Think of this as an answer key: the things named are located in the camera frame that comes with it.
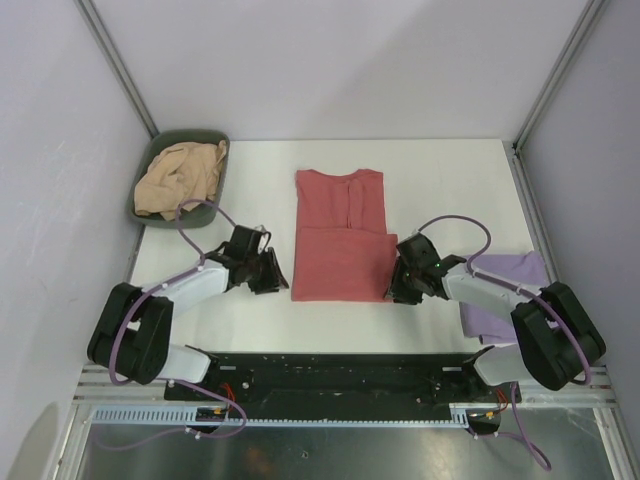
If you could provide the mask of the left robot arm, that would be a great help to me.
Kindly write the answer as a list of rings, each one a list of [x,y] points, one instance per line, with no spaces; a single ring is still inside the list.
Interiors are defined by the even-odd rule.
[[[256,295],[289,287],[275,250],[233,250],[225,242],[191,268],[156,285],[113,287],[87,347],[88,359],[107,368],[120,385],[155,380],[186,381],[197,398],[214,397],[220,374],[211,357],[171,341],[173,320],[196,305],[247,285]]]

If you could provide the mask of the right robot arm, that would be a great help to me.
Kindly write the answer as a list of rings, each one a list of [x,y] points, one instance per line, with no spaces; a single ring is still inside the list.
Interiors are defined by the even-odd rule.
[[[431,262],[398,256],[386,296],[408,305],[421,303],[425,296],[468,304],[513,326],[514,344],[477,352],[473,369],[461,376],[463,393],[484,401],[507,382],[534,380],[551,391],[592,382],[592,364],[602,356],[602,339],[586,316],[552,306],[549,295],[554,288],[571,291],[559,282],[536,288],[512,283],[474,269],[456,255]]]

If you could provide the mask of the pink t shirt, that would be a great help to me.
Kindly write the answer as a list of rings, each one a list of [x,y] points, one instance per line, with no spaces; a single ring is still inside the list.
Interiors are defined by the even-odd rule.
[[[396,259],[387,231],[384,177],[299,170],[292,300],[381,303]]]

